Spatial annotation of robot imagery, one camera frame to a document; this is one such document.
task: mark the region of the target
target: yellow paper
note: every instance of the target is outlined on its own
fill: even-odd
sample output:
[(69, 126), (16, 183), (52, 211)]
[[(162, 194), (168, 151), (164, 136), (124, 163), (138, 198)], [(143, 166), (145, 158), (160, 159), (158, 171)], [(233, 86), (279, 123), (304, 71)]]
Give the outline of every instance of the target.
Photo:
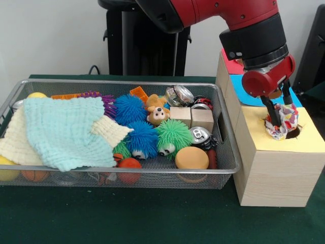
[(297, 108), (301, 132), (297, 138), (274, 140), (266, 131), (263, 119), (268, 112), (265, 107), (242, 107), (250, 135), (257, 150), (293, 151), (298, 153), (325, 153), (325, 142), (305, 108)]

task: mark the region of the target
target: basketball toy ball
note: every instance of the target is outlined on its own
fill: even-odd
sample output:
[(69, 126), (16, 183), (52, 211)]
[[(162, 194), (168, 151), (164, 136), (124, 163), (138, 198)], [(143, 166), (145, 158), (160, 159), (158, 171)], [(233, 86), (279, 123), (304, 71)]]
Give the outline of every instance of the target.
[(49, 171), (38, 170), (24, 170), (21, 173), (26, 179), (33, 182), (42, 182), (50, 175)]

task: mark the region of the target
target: stuffed bear toy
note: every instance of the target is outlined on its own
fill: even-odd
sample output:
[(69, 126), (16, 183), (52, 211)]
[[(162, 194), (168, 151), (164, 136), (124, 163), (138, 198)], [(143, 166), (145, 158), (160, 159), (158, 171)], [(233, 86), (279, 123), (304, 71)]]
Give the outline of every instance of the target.
[(167, 103), (166, 98), (159, 98), (157, 94), (152, 94), (147, 100), (147, 110), (150, 112), (147, 121), (156, 127), (170, 118), (170, 111), (164, 107), (165, 103)]

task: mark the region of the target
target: blue paper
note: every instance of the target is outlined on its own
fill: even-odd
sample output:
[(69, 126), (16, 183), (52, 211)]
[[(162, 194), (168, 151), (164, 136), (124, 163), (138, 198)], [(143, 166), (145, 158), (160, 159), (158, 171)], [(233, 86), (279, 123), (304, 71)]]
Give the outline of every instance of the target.
[[(238, 99), (241, 103), (249, 105), (249, 106), (264, 107), (264, 104), (262, 103), (260, 98), (251, 97), (244, 90), (244, 87), (242, 85), (243, 75), (231, 75), (230, 78), (232, 80), (232, 83), (233, 83), (235, 92), (238, 96)], [(296, 94), (294, 93), (294, 91), (291, 88), (290, 88), (290, 94), (291, 94), (292, 101), (295, 104), (295, 106), (303, 107), (302, 104), (300, 103), (299, 99), (297, 98)], [(284, 104), (283, 95), (279, 98), (272, 99), (272, 102), (274, 104), (276, 104), (276, 103)]]

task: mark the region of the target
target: white wall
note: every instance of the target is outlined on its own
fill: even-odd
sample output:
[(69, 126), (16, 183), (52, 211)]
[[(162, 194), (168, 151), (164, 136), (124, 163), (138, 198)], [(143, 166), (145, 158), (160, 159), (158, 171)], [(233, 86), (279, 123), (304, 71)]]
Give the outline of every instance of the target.
[(30, 74), (108, 73), (105, 29), (97, 0), (1, 0), (0, 104)]
[[(278, 1), (288, 46), (299, 64), (316, 9), (324, 1)], [(226, 28), (219, 17), (192, 27), (185, 75), (216, 75), (218, 36)], [(92, 64), (107, 73), (105, 29), (106, 11), (97, 0), (0, 1), (0, 104), (30, 74), (85, 74)]]

